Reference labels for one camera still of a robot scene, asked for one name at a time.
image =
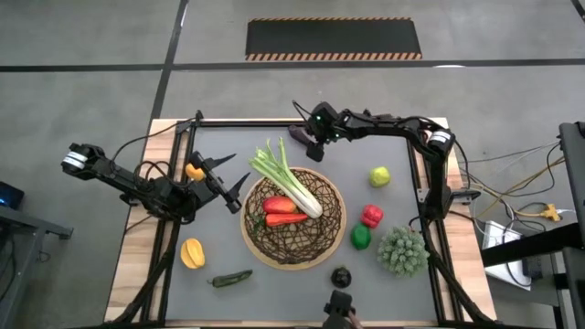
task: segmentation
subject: yellow-green fruit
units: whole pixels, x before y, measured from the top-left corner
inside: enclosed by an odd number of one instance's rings
[[[378,167],[369,172],[369,183],[373,187],[381,187],[390,183],[390,172],[386,167]]]

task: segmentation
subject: red bell pepper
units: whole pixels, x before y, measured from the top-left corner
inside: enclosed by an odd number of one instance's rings
[[[362,223],[369,228],[377,228],[384,217],[384,210],[374,205],[367,205],[362,212]]]
[[[271,196],[264,200],[262,208],[267,214],[293,214],[296,205],[286,196]]]

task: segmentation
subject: yellow object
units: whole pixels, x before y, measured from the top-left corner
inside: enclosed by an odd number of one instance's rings
[[[369,172],[369,183],[373,187],[382,187],[390,183],[390,172],[386,167],[374,168]]]
[[[552,221],[560,221],[557,208],[553,204],[547,204],[547,208],[542,212],[542,216]]]
[[[188,164],[186,166],[185,172],[186,175],[188,175],[196,182],[200,182],[205,179],[205,173],[203,172],[203,169],[201,168],[196,169],[192,164]]]
[[[181,260],[189,269],[198,269],[205,265],[203,247],[197,239],[187,239],[181,246]]]

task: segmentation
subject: wooden table frame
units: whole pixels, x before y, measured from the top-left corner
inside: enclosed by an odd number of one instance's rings
[[[444,118],[434,118],[437,123],[446,126],[447,121]],[[151,125],[150,134],[162,131],[164,128],[175,124],[179,119],[169,120],[154,120]],[[257,123],[258,125],[266,124],[275,121],[297,122],[296,119],[204,119],[202,123],[206,126],[231,125],[237,122],[248,122],[250,124]],[[151,137],[146,141],[144,149],[144,160],[149,161],[168,161],[171,155],[171,147],[175,138],[175,130],[170,129],[167,132],[161,133],[155,137]],[[186,153],[186,136],[182,138],[178,158],[175,168],[175,179],[180,179],[183,171],[182,163],[185,159]],[[416,163],[418,167],[418,175],[420,178],[420,186],[427,185],[426,173],[424,165],[422,165],[422,158],[419,154],[415,154]],[[461,188],[463,181],[457,165],[457,158],[454,152],[451,152],[448,160],[448,185],[453,188]],[[452,210],[469,214],[469,210],[465,206],[453,205]],[[147,216],[142,207],[134,207],[131,209],[128,219],[127,227],[133,223],[145,218]],[[446,247],[446,243],[440,243],[438,238],[441,233],[446,235],[448,241],[449,254],[452,259],[452,267],[458,282],[463,286],[471,299],[487,316],[495,319],[495,309],[492,297],[485,278],[484,265],[482,263],[481,254],[477,241],[475,239],[473,223],[465,218],[460,218],[455,215],[449,215],[443,221],[444,228],[437,227],[435,223],[431,225],[431,234],[437,251],[441,252],[441,246]],[[162,246],[168,245],[172,223],[165,223],[166,230],[163,236]],[[153,254],[154,236],[156,232],[157,221],[155,219],[147,220],[143,224],[133,228],[128,232],[122,240],[120,258],[115,272],[115,277],[112,284],[110,299],[104,316],[104,321],[110,321],[116,318],[126,305],[133,299],[134,295],[144,284],[146,280],[151,257]],[[437,273],[439,290],[441,294],[442,308],[445,318],[448,320],[456,319],[456,311],[453,310],[453,303],[451,300],[450,290],[446,282]],[[150,306],[151,314],[149,320],[155,320],[157,310],[160,307],[160,302],[163,293],[163,277],[158,281],[154,288],[153,299]],[[464,313],[463,317],[469,321],[469,316]],[[364,326],[433,326],[436,322],[429,321],[389,321],[389,322],[363,322]],[[180,326],[320,326],[321,323],[313,322],[263,322],[263,321],[165,321],[165,326],[180,327]]]

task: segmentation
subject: orange object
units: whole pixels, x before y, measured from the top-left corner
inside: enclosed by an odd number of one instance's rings
[[[205,179],[205,173],[201,168],[195,168],[192,164],[188,164],[185,167],[186,175],[196,182],[200,182]]]
[[[293,214],[296,211],[296,205],[289,197],[271,196],[264,200],[262,209],[267,214]]]
[[[283,224],[294,224],[307,218],[309,217],[306,214],[268,214],[266,215],[266,225],[275,227]]]
[[[201,242],[197,239],[187,239],[181,246],[181,260],[189,269],[198,269],[205,265],[205,254]]]

